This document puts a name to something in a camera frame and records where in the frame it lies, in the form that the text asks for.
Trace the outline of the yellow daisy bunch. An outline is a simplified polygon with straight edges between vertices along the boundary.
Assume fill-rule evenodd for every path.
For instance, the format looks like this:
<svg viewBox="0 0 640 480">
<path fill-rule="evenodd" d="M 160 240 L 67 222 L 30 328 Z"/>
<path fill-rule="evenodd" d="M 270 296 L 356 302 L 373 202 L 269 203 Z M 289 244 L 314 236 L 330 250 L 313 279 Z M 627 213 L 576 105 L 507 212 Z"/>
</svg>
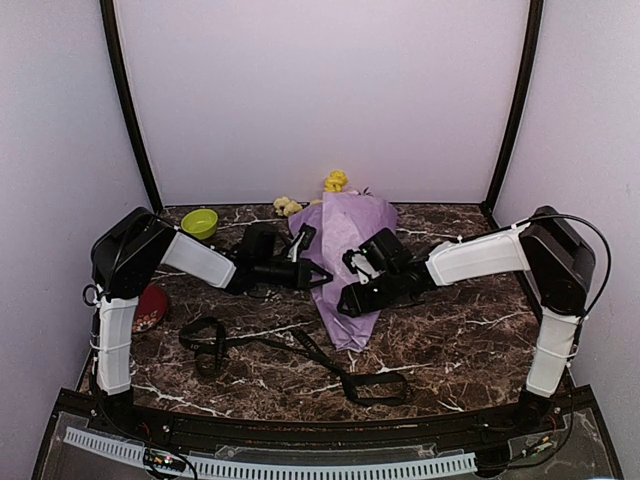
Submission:
<svg viewBox="0 0 640 480">
<path fill-rule="evenodd" d="M 321 204 L 322 200 L 321 199 L 316 199 L 316 200 L 312 200 L 311 202 L 308 202 L 306 204 L 301 204 L 296 200 L 290 199 L 286 196 L 283 197 L 279 197 L 277 199 L 274 200 L 273 202 L 273 208 L 275 211 L 275 214 L 279 217 L 290 217 L 292 215 L 295 215 L 299 212 L 301 212 L 302 210 L 304 210 L 307 207 L 310 206 L 314 206 L 317 204 Z"/>
</svg>

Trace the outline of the yellow rose stem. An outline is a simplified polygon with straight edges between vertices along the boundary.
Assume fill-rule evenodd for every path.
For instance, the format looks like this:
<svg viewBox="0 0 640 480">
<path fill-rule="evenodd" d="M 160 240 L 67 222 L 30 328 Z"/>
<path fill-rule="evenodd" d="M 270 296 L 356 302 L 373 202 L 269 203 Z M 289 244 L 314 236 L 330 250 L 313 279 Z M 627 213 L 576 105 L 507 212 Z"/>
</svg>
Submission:
<svg viewBox="0 0 640 480">
<path fill-rule="evenodd" d="M 342 170 L 332 171 L 324 181 L 324 191 L 327 193 L 341 193 L 349 179 Z"/>
</svg>

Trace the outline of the black printed ribbon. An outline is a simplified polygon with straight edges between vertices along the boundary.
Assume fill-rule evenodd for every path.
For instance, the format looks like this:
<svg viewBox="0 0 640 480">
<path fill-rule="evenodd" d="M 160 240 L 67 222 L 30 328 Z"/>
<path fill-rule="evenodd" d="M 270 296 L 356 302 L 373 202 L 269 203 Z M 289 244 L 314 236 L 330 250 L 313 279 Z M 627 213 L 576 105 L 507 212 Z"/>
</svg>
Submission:
<svg viewBox="0 0 640 480">
<path fill-rule="evenodd" d="M 215 378 L 222 372 L 224 360 L 230 348 L 257 342 L 270 348 L 291 352 L 321 365 L 339 377 L 345 397 L 356 405 L 395 407 L 408 402 L 409 384 L 402 374 L 394 371 L 377 374 L 349 373 L 331 360 L 317 343 L 301 329 L 294 328 L 292 336 L 301 345 L 300 348 L 255 335 L 245 338 L 229 338 L 222 323 L 214 317 L 204 317 L 181 328 L 179 343 L 185 349 L 193 352 L 196 370 L 205 378 Z M 390 384 L 398 384 L 401 387 L 399 396 L 361 397 L 358 393 L 359 387 Z"/>
</svg>

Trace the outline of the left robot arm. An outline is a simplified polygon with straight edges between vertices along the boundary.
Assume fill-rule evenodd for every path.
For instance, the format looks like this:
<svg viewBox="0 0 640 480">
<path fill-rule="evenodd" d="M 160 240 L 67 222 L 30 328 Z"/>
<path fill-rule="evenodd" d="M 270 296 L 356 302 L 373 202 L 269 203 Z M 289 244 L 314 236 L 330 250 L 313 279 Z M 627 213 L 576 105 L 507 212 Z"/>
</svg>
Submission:
<svg viewBox="0 0 640 480">
<path fill-rule="evenodd" d="M 246 227 L 230 250 L 217 250 L 159 215 L 138 207 L 93 245 L 93 304 L 98 319 L 93 332 L 97 354 L 96 380 L 108 396 L 131 388 L 130 345 L 140 297 L 156 269 L 166 265 L 232 295 L 257 284 L 311 290 L 332 281 L 330 272 L 303 257 L 316 230 L 303 225 L 282 251 L 278 230 L 267 223 Z"/>
</svg>

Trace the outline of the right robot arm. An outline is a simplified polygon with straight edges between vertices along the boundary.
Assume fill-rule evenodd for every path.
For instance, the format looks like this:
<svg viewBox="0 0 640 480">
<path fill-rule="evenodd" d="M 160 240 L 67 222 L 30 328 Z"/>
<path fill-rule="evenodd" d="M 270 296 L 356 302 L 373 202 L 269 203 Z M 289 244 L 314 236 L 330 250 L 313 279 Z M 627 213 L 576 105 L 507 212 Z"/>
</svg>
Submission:
<svg viewBox="0 0 640 480">
<path fill-rule="evenodd" d="M 343 263 L 357 279 L 342 288 L 337 309 L 357 318 L 387 309 L 405 296 L 476 278 L 521 273 L 538 303 L 540 327 L 524 386 L 532 395 L 511 410 L 510 424 L 517 432 L 530 434 L 547 420 L 549 405 L 544 398 L 556 393 L 578 352 L 582 325 L 602 295 L 591 290 L 596 253 L 577 225 L 591 230 L 605 254 L 612 254 L 595 225 L 550 206 L 492 232 L 419 250 L 384 228 L 343 254 Z"/>
</svg>

